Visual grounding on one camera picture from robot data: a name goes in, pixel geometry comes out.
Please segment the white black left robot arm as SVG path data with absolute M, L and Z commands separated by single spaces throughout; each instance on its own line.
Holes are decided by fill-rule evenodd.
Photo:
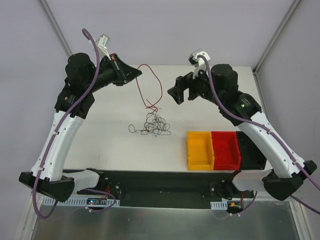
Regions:
M 82 52 L 68 58 L 65 72 L 65 85 L 57 97 L 52 127 L 43 150 L 31 170 L 19 176 L 20 183 L 62 203 L 84 189 L 99 195 L 106 188 L 101 170 L 63 172 L 73 139 L 95 101 L 93 93 L 109 84 L 123 86 L 142 74 L 116 53 L 104 56 L 99 65 L 95 65 Z

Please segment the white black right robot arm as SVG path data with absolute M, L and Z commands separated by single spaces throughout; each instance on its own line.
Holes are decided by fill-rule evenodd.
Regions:
M 239 90 L 238 73 L 229 64 L 216 64 L 178 76 L 167 92 L 177 104 L 198 97 L 218 106 L 220 114 L 244 133 L 271 165 L 270 170 L 241 170 L 225 184 L 225 192 L 237 197 L 242 191 L 266 191 L 284 201 L 302 186 L 317 169 L 288 146 L 268 121 L 262 107 L 248 93 Z

